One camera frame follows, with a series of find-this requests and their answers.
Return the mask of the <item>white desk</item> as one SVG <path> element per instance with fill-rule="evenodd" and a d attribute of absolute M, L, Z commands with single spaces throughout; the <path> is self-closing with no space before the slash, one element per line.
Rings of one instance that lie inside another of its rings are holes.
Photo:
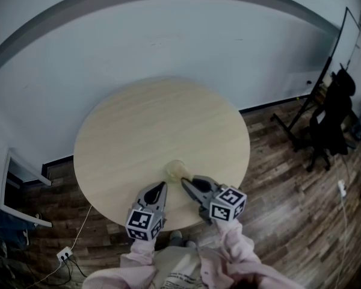
<path fill-rule="evenodd" d="M 10 168 L 10 162 L 14 162 L 17 167 L 20 167 L 27 173 L 29 173 L 33 179 L 40 181 L 44 185 L 51 186 L 51 181 L 42 176 L 32 165 L 27 163 L 22 157 L 20 157 L 15 151 L 11 148 L 2 148 L 0 149 L 0 212 L 5 212 L 9 215 L 17 217 L 18 219 L 38 224 L 47 228 L 52 227 L 52 223 L 37 219 L 36 217 L 27 215 L 20 211 L 17 211 L 11 207 L 6 206 L 4 203 L 5 200 L 5 188 L 7 183 L 7 174 Z"/>

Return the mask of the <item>translucent green dimpled cup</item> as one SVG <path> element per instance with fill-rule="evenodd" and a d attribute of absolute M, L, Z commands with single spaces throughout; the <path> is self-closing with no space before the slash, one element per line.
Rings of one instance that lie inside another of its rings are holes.
<path fill-rule="evenodd" d="M 174 165 L 177 161 L 181 161 L 181 160 L 172 160 L 170 161 L 166 166 L 165 166 L 165 172 L 167 175 L 167 179 L 171 182 L 180 182 L 181 180 L 176 179 L 173 175 L 172 175 L 172 170 L 174 168 Z"/>

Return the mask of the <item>black office chair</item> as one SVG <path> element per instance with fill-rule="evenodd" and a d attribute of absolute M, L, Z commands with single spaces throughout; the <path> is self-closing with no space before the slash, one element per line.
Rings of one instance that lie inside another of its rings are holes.
<path fill-rule="evenodd" d="M 332 82 L 327 88 L 325 100 L 313 113 L 309 124 L 310 144 L 313 156 L 307 168 L 311 172 L 318 157 L 323 157 L 326 170 L 330 169 L 327 154 L 347 155 L 348 145 L 341 125 L 352 109 L 351 97 L 356 92 L 356 85 L 348 72 L 341 68 L 332 75 Z"/>

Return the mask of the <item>black-framed whiteboard stand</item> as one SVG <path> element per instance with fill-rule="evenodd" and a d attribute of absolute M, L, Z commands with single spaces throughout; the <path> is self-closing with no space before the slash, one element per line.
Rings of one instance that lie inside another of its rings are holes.
<path fill-rule="evenodd" d="M 327 71 L 329 70 L 329 67 L 332 64 L 333 61 L 333 57 L 335 55 L 335 52 L 337 50 L 338 44 L 340 42 L 340 39 L 342 37 L 342 33 L 344 31 L 344 27 L 345 27 L 345 23 L 347 22 L 348 18 L 351 18 L 351 20 L 356 24 L 357 27 L 357 35 L 359 36 L 360 34 L 360 26 L 359 24 L 356 22 L 353 14 L 351 13 L 350 9 L 348 7 L 345 7 L 345 13 L 344 13 L 344 17 L 343 17 L 343 21 L 342 21 L 342 25 L 341 28 L 339 30 L 339 34 L 338 37 L 335 41 L 334 47 L 332 49 L 331 54 L 329 55 L 326 64 L 323 68 L 323 70 L 321 71 L 321 74 L 319 76 L 319 78 L 317 79 L 314 88 L 312 89 L 311 93 L 308 95 L 307 99 L 305 100 L 304 104 L 301 106 L 300 110 L 298 111 L 298 113 L 295 115 L 295 117 L 293 118 L 292 122 L 286 126 L 285 123 L 280 119 L 280 117 L 274 113 L 271 118 L 270 121 L 276 121 L 278 122 L 278 124 L 283 128 L 283 130 L 286 132 L 288 138 L 290 139 L 290 141 L 292 141 L 292 144 L 294 145 L 294 151 L 298 151 L 300 148 L 300 140 L 292 133 L 292 128 L 293 126 L 297 123 L 297 121 L 299 120 L 299 118 L 302 116 L 303 113 L 305 113 L 306 111 L 308 111 L 309 109 L 313 108 L 314 105 L 319 105 L 319 102 L 316 100 L 316 94 L 318 92 L 318 89 L 323 85 L 323 79 L 327 73 Z"/>

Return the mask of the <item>person's torso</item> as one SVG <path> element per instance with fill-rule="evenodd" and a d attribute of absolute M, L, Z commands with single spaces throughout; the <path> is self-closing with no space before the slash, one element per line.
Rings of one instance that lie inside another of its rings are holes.
<path fill-rule="evenodd" d="M 283 276 L 270 266 L 263 264 L 261 273 L 245 275 L 204 275 L 202 281 L 208 289 L 304 289 L 301 285 Z M 147 279 L 139 272 L 128 269 L 105 269 L 92 273 L 83 283 L 82 289 L 153 289 L 153 278 Z"/>

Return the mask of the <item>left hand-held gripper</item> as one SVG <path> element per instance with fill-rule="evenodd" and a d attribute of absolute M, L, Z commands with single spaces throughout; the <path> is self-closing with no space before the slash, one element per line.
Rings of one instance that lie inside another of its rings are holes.
<path fill-rule="evenodd" d="M 152 241 L 164 227 L 167 183 L 155 182 L 143 188 L 129 210 L 126 232 L 134 240 Z"/>

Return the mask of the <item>person's right forearm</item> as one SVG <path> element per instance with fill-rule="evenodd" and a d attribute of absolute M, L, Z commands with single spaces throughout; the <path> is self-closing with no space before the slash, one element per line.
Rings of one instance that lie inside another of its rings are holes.
<path fill-rule="evenodd" d="M 204 275 L 245 275 L 261 273 L 263 264 L 254 253 L 253 240 L 242 234 L 242 224 L 237 220 L 217 220 L 219 233 L 217 249 L 201 248 L 201 272 Z"/>

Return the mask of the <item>person's left shoe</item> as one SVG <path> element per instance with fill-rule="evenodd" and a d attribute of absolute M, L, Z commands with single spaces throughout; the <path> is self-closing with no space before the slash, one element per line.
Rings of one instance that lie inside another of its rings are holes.
<path fill-rule="evenodd" d="M 168 245 L 169 246 L 182 247 L 184 245 L 184 240 L 183 240 L 182 233 L 180 231 L 178 231 L 178 230 L 172 231 L 170 236 L 169 236 Z"/>

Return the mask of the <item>person's beige printed garment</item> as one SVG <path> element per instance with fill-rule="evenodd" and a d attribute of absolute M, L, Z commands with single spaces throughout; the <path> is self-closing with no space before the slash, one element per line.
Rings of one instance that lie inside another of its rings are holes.
<path fill-rule="evenodd" d="M 201 277 L 198 252 L 189 247 L 169 246 L 154 256 L 153 289 L 208 289 Z"/>

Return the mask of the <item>person's left forearm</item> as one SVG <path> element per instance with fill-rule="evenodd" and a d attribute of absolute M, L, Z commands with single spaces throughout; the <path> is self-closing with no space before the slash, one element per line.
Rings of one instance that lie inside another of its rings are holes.
<path fill-rule="evenodd" d="M 151 241 L 136 239 L 130 252 L 120 257 L 120 268 L 128 269 L 131 272 L 139 272 L 147 279 L 152 279 L 156 273 L 153 263 L 156 238 Z"/>

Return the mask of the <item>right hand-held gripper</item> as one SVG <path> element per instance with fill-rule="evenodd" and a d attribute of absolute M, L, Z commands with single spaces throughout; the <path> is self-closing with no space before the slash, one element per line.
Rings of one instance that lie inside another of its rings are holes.
<path fill-rule="evenodd" d="M 213 220 L 231 222 L 244 211 L 247 195 L 236 188 L 202 175 L 195 175 L 192 180 L 181 179 L 181 184 L 191 199 L 200 204 L 199 216 L 209 225 Z"/>

